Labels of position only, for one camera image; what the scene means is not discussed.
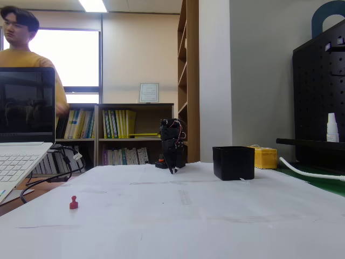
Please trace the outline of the man's left hand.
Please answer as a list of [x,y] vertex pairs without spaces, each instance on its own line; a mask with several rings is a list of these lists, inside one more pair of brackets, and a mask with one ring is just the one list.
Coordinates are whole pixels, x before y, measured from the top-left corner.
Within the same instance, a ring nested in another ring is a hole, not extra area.
[[60,118],[62,116],[68,115],[69,111],[69,104],[60,102],[56,103],[56,117]]

